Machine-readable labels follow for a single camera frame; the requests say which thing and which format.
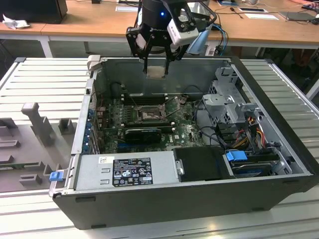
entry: blue cable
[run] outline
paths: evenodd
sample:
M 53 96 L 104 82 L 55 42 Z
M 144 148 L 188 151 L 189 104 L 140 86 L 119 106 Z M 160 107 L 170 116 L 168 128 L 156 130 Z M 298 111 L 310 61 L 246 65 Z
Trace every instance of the blue cable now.
M 225 31 L 223 30 L 223 29 L 221 29 L 219 26 L 217 26 L 217 25 L 213 25 L 214 27 L 216 27 L 222 34 L 223 34 L 223 38 L 224 38 L 224 47 L 223 47 L 223 50 L 222 50 L 222 52 L 221 52 L 221 54 L 220 54 L 220 56 L 222 56 L 223 55 L 223 53 L 224 53 L 224 50 L 225 50 L 225 48 L 226 48 L 226 34 L 225 34 Z

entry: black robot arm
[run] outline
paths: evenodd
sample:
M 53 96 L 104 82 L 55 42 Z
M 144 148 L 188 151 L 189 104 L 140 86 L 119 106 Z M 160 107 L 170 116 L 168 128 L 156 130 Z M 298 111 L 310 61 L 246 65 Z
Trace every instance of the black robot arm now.
M 144 73 L 147 73 L 149 54 L 165 52 L 167 75 L 169 63 L 180 60 L 189 41 L 215 20 L 216 16 L 210 20 L 206 15 L 192 13 L 186 0 L 143 0 L 142 23 L 139 27 L 128 27 L 126 38 L 133 56 L 144 60 Z M 172 43 L 177 45 L 173 52 Z

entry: smartphone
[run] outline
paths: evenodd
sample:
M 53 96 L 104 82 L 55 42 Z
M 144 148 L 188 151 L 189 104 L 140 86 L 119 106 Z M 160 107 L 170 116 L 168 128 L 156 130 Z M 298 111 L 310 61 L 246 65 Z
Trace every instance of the smartphone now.
M 263 8 L 238 7 L 238 9 L 245 12 L 267 12 Z

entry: floor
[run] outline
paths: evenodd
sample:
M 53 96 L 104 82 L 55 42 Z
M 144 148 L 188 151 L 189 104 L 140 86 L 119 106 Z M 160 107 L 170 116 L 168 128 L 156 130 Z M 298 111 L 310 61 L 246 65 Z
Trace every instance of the floor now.
M 0 43 L 0 79 L 6 73 L 16 57 L 44 57 L 41 45 L 38 41 L 31 40 L 2 40 Z M 51 41 L 50 47 L 54 57 L 87 57 L 83 42 Z M 102 56 L 130 56 L 130 48 L 127 43 L 103 43 L 89 42 L 91 54 Z M 242 58 L 255 58 L 257 48 L 244 47 Z M 226 48 L 224 56 L 232 55 L 230 47 Z M 289 50 L 276 49 L 267 51 L 265 57 L 274 59 L 282 71 L 300 88 L 304 87 L 305 76 L 300 76 L 291 68 L 292 54 Z M 312 61 L 312 71 L 318 67 L 318 63 Z M 319 96 L 315 97 L 315 103 L 319 104 Z

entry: table leg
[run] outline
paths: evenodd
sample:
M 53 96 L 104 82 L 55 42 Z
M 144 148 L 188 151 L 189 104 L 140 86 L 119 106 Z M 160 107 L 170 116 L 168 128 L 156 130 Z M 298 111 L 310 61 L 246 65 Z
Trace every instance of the table leg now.
M 255 57 L 259 58 L 263 56 L 263 53 L 265 52 L 265 47 L 258 47 L 256 53 L 255 53 Z
M 41 39 L 39 39 L 39 41 L 41 43 L 45 57 L 52 58 L 53 56 L 52 56 L 52 52 L 51 52 L 50 45 L 49 45 L 49 38 L 47 38 L 47 37 L 41 38 Z
M 89 47 L 89 43 L 87 41 L 84 42 L 84 49 L 85 49 L 85 53 L 90 54 L 90 47 Z
M 319 92 L 319 72 L 316 74 L 314 78 L 317 79 L 317 81 L 306 94 L 309 100 L 312 100 Z

